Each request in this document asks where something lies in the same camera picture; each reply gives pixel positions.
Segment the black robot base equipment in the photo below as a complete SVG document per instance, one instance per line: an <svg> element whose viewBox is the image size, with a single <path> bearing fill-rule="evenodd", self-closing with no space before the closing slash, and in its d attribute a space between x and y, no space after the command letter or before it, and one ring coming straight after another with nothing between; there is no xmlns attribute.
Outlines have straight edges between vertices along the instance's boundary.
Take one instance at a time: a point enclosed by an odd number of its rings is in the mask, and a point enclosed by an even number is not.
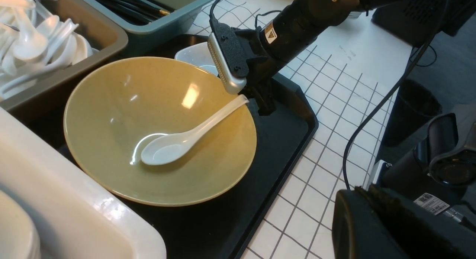
<svg viewBox="0 0 476 259"><path fill-rule="evenodd" d="M427 136L393 165L383 165L376 184L434 216L446 216L472 232L453 210L475 184L475 111L468 105L430 121Z"/></svg>

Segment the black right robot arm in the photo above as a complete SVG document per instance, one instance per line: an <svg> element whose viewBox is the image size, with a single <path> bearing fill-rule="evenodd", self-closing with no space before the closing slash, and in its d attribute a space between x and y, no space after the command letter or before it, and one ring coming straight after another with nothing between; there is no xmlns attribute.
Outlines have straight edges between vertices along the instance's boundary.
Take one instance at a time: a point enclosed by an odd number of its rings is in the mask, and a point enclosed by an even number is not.
<svg viewBox="0 0 476 259"><path fill-rule="evenodd" d="M322 32L340 25L351 12L367 12L401 1L293 0L272 19L272 39L267 39L264 29L234 29L244 48L241 59L248 66L243 93L256 101L259 115L272 114L276 106L270 80Z"/></svg>

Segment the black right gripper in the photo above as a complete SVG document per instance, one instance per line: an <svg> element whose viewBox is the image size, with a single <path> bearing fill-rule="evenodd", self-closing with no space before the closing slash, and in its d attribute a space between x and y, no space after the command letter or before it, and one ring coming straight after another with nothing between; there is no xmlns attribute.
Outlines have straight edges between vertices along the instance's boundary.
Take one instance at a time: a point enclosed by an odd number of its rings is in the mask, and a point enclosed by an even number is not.
<svg viewBox="0 0 476 259"><path fill-rule="evenodd" d="M258 114L269 116L276 110L271 78L284 64L269 51L269 43L262 27L257 29L235 27L233 30L245 50L246 62L249 66L247 84L239 94L244 94L247 98L255 98Z"/></svg>

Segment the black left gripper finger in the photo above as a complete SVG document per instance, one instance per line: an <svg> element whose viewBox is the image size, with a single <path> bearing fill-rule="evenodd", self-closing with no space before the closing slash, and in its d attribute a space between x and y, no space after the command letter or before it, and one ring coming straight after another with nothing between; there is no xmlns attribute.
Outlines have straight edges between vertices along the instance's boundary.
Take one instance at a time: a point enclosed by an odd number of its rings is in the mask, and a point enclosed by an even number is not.
<svg viewBox="0 0 476 259"><path fill-rule="evenodd" d="M332 243L336 259L474 259L475 231L388 189L340 190Z"/></svg>

